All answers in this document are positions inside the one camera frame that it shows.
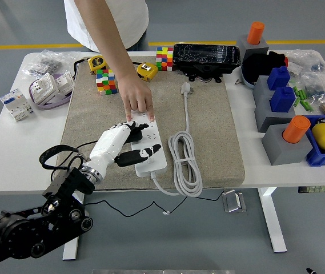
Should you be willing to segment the person's right hand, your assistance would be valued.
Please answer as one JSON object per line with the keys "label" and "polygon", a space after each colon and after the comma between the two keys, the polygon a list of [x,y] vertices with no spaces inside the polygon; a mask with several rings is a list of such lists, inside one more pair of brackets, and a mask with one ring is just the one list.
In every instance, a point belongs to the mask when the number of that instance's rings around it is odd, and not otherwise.
{"label": "person's right hand", "polygon": [[148,115],[149,121],[155,120],[154,106],[151,90],[138,76],[126,76],[119,80],[119,93],[121,95],[126,120],[131,121],[131,112],[139,111]]}

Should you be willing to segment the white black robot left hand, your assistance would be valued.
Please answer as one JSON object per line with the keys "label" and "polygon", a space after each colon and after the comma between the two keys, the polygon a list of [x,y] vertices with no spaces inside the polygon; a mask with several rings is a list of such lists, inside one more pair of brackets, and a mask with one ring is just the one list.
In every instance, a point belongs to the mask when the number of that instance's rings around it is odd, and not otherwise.
{"label": "white black robot left hand", "polygon": [[148,125],[135,121],[116,124],[104,131],[90,153],[90,160],[86,162],[81,173],[89,180],[101,182],[106,176],[107,167],[116,163],[119,167],[131,166],[147,161],[161,148],[161,144],[144,145],[127,152],[121,152],[126,143],[137,142],[142,139],[142,131]]}

